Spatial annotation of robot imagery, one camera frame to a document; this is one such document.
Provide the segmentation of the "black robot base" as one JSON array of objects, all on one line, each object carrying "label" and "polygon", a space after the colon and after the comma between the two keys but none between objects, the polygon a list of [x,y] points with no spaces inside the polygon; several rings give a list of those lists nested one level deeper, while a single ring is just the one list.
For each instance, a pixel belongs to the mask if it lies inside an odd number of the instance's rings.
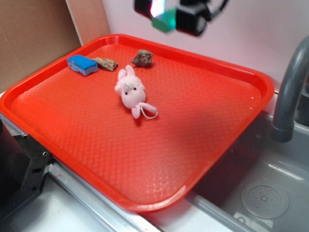
[{"label": "black robot base", "polygon": [[43,189],[50,152],[29,135],[11,135],[0,123],[0,221],[37,198]]}]

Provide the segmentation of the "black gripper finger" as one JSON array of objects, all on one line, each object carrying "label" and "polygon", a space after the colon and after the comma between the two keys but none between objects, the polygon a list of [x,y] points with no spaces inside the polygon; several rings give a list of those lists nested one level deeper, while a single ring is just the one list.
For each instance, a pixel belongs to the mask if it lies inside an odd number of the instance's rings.
[{"label": "black gripper finger", "polygon": [[176,8],[176,30],[200,36],[207,25],[206,13],[208,9],[204,4],[179,5]]},{"label": "black gripper finger", "polygon": [[152,17],[152,2],[152,0],[134,0],[134,11],[145,17]]}]

